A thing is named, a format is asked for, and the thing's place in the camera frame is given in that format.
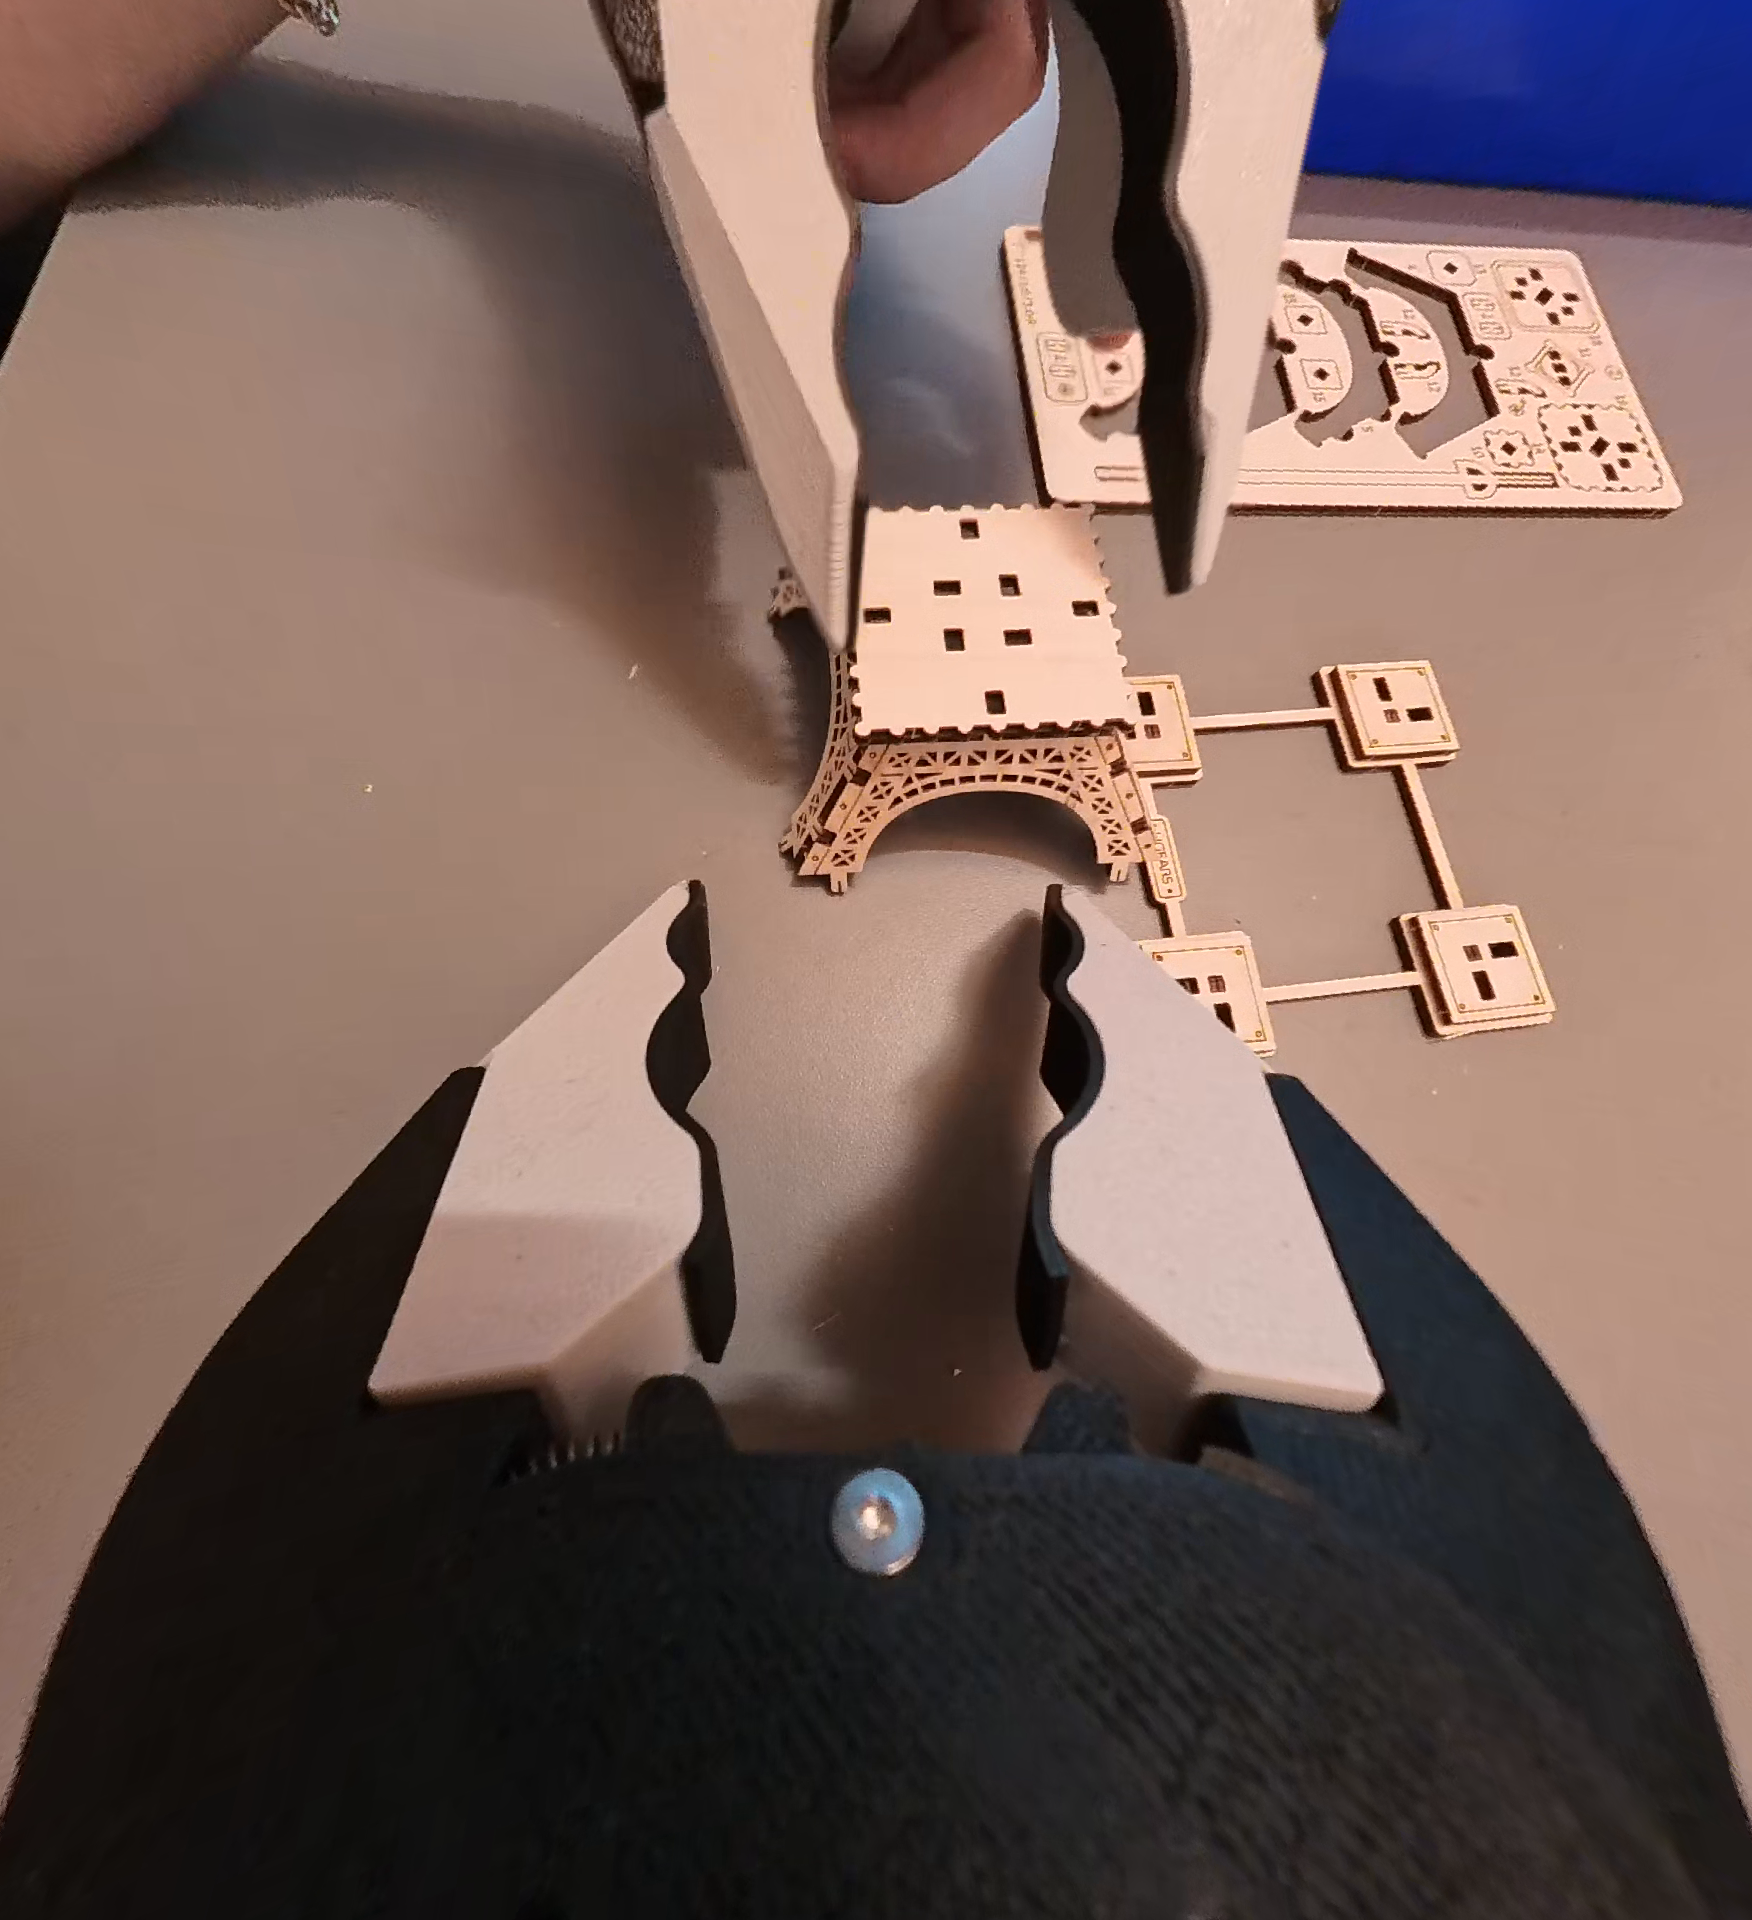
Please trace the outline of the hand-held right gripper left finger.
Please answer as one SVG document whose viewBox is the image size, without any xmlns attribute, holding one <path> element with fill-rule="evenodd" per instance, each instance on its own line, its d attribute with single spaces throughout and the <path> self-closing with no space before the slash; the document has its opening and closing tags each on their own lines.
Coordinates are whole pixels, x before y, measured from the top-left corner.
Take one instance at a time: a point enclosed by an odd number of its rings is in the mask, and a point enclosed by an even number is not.
<svg viewBox="0 0 1752 1920">
<path fill-rule="evenodd" d="M 527 1388 L 623 1406 L 719 1362 L 736 1266 L 710 1065 L 704 885 L 666 889 L 484 1060 L 368 1377 L 382 1403 Z"/>
</svg>

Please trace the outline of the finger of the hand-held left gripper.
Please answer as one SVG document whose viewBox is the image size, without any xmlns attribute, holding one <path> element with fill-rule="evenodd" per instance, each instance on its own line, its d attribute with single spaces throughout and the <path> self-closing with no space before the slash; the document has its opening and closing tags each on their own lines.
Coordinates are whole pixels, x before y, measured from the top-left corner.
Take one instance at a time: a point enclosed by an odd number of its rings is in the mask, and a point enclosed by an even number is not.
<svg viewBox="0 0 1752 1920">
<path fill-rule="evenodd" d="M 820 635 L 854 630 L 861 430 L 840 366 L 856 240 L 823 128 L 827 6 L 661 3 L 650 175 L 723 396 Z"/>
<path fill-rule="evenodd" d="M 1206 580 L 1237 485 L 1329 6 L 1075 4 L 1114 84 L 1114 267 L 1143 341 L 1157 557 L 1184 593 Z"/>
</svg>

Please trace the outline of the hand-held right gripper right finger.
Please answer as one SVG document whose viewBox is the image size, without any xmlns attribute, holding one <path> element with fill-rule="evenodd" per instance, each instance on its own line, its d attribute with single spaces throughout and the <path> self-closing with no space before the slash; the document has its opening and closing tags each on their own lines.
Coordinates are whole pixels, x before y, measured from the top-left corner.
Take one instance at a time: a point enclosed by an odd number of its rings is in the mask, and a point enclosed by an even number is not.
<svg viewBox="0 0 1752 1920">
<path fill-rule="evenodd" d="M 1037 981 L 1061 1117 L 1017 1257 L 1031 1367 L 1129 1414 L 1214 1394 L 1372 1407 L 1382 1379 L 1248 1046 L 1072 888 L 1046 893 Z"/>
</svg>

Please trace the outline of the square slotted wooden platform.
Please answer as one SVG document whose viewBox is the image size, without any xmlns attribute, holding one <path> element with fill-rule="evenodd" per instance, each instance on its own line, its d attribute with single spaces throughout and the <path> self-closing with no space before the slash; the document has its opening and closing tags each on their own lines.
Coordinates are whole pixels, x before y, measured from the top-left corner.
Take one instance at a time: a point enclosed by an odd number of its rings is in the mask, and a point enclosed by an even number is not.
<svg viewBox="0 0 1752 1920">
<path fill-rule="evenodd" d="M 858 737 L 1130 733 L 1090 513 L 870 508 L 848 683 Z"/>
</svg>

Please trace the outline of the wooden tower arch base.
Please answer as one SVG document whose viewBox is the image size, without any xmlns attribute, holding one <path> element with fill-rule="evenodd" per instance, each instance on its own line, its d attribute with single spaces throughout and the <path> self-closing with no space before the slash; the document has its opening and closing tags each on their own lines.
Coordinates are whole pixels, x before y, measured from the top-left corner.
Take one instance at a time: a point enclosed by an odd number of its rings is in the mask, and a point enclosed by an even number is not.
<svg viewBox="0 0 1752 1920">
<path fill-rule="evenodd" d="M 799 877 L 819 877 L 839 895 L 894 820 L 933 801 L 981 793 L 1065 806 L 1089 827 L 1095 857 L 1114 882 L 1145 865 L 1149 805 L 1129 767 L 1134 728 L 858 737 L 851 654 L 832 664 L 823 754 L 777 846 Z"/>
</svg>

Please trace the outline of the wooden four-pad foot frame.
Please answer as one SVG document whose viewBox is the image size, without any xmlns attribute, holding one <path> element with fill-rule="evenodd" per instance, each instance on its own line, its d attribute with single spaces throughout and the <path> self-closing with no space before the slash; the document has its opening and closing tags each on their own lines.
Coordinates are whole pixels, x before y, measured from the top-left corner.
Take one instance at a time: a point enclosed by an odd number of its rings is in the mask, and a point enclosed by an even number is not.
<svg viewBox="0 0 1752 1920">
<path fill-rule="evenodd" d="M 1424 789 L 1424 772 L 1450 764 L 1458 728 L 1426 659 L 1329 664 L 1315 673 L 1305 708 L 1212 711 L 1191 708 L 1175 673 L 1137 676 L 1130 689 L 1139 726 L 1129 767 L 1149 805 L 1145 888 L 1163 934 L 1143 942 L 1157 972 L 1193 997 L 1248 1048 L 1276 1050 L 1271 1012 L 1280 1007 L 1408 995 L 1423 1028 L 1439 1040 L 1548 1025 L 1559 1001 L 1521 911 L 1505 901 L 1468 901 Z M 1188 885 L 1157 793 L 1200 780 L 1200 740 L 1229 733 L 1329 733 L 1346 772 L 1389 774 L 1403 805 L 1433 905 L 1391 924 L 1396 964 L 1365 972 L 1274 985 L 1263 978 L 1245 931 L 1193 931 Z"/>
</svg>

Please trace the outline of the person's left forearm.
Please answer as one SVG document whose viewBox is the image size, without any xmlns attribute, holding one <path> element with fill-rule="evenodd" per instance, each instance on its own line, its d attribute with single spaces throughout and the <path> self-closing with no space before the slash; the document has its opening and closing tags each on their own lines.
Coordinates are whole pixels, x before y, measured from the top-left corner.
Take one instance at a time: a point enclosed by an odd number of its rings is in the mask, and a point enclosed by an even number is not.
<svg viewBox="0 0 1752 1920">
<path fill-rule="evenodd" d="M 0 3 L 0 230 L 118 157 L 287 20 L 335 3 Z"/>
</svg>

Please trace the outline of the grey desk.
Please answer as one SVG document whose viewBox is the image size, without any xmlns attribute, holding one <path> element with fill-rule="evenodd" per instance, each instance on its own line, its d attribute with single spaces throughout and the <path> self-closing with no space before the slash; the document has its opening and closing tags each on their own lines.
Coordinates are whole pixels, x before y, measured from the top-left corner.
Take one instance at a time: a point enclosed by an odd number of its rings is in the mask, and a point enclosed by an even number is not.
<svg viewBox="0 0 1752 1920">
<path fill-rule="evenodd" d="M 1426 779 L 1559 1019 L 1276 1017 L 1494 1289 L 1670 1576 L 1752 1805 L 1752 214 L 1311 179 L 1296 228 L 1583 255 L 1666 518 L 1244 517 L 1130 659 L 1202 709 L 1432 659 Z M 670 882 L 712 898 L 766 1446 L 1009 1446 L 1062 811 L 962 798 L 840 898 L 776 541 L 587 8 L 284 34 L 72 208 L 0 370 L 0 1809 L 99 1532 L 197 1363 L 453 1068 Z"/>
</svg>

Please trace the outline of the person's left hand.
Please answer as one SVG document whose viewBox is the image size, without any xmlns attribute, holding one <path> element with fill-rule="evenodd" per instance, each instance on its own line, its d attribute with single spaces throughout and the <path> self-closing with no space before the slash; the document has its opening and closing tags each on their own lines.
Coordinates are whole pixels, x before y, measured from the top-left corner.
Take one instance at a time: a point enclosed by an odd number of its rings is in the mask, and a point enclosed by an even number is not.
<svg viewBox="0 0 1752 1920">
<path fill-rule="evenodd" d="M 921 3 L 879 67 L 831 78 L 846 192 L 900 203 L 956 178 L 1041 93 L 1043 3 Z"/>
</svg>

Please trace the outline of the plain blue plastic bin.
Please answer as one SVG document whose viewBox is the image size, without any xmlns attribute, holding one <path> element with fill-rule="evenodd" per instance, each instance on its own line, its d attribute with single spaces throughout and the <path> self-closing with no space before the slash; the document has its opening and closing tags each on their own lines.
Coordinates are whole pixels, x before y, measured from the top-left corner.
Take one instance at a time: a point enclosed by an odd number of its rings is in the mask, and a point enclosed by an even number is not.
<svg viewBox="0 0 1752 1920">
<path fill-rule="evenodd" d="M 1752 3 L 1349 3 L 1305 169 L 1752 208 Z"/>
</svg>

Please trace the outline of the wooden part sheet with cutouts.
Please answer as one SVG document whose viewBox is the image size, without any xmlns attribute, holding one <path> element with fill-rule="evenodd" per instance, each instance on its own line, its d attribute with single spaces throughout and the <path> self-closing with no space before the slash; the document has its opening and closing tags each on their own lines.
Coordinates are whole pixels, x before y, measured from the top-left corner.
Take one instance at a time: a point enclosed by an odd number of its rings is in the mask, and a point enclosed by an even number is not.
<svg viewBox="0 0 1752 1920">
<path fill-rule="evenodd" d="M 1573 253 L 1291 240 L 1239 511 L 1678 505 Z"/>
</svg>

